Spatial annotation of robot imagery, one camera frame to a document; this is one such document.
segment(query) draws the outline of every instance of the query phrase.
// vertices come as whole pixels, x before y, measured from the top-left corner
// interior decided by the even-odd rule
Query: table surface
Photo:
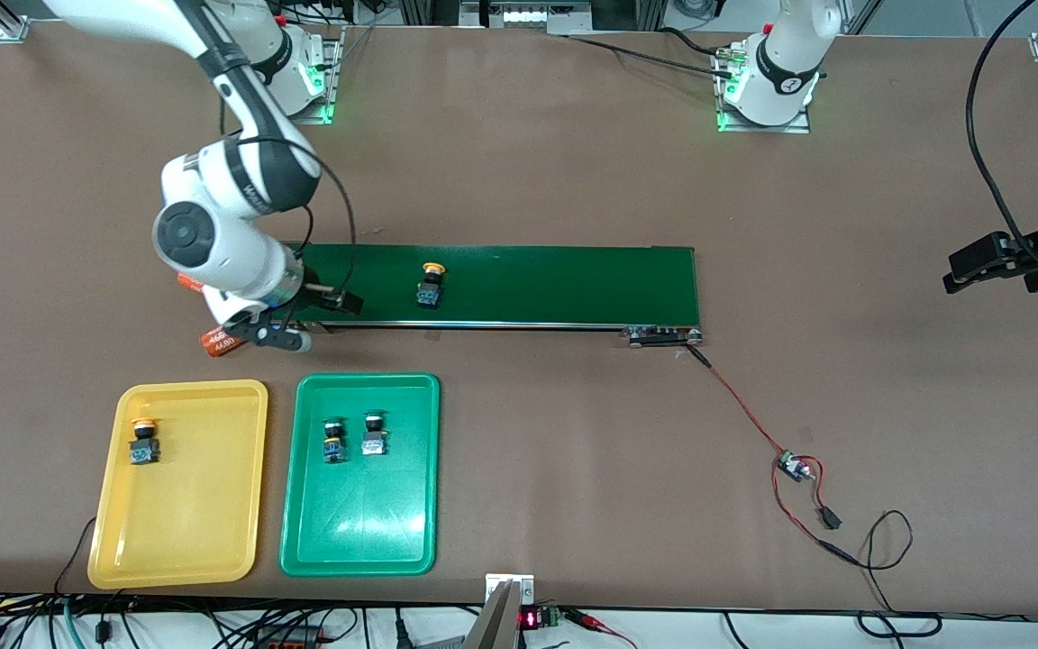
[[[612,39],[700,62],[663,34]],[[980,46],[841,37],[812,135],[780,136],[716,133],[706,78],[589,45],[378,29],[347,61],[337,124],[308,135],[364,243],[694,246],[705,353],[775,438],[827,463],[845,520],[827,538],[859,549],[902,509],[914,547],[880,576],[895,606],[1038,613],[1038,295],[939,283],[951,251],[1002,227],[963,135]],[[989,65],[981,145],[1033,229],[1038,63],[1013,39]],[[161,165],[218,136],[217,108],[197,65],[161,46],[34,24],[0,49],[0,591],[49,591],[98,506],[129,386],[256,378],[271,412],[255,568],[168,591],[474,601],[486,572],[511,570],[579,604],[874,606],[859,570],[784,518],[770,448],[686,352],[608,333],[344,330],[304,356],[207,358],[206,308],[149,226]],[[330,186],[312,207],[315,237],[343,240]],[[265,228],[296,239],[304,217]],[[297,382],[380,371],[443,382],[435,568],[285,577]],[[810,489],[784,485],[819,530]],[[885,528],[877,551],[895,553],[902,528]],[[63,588],[90,588],[82,559]]]

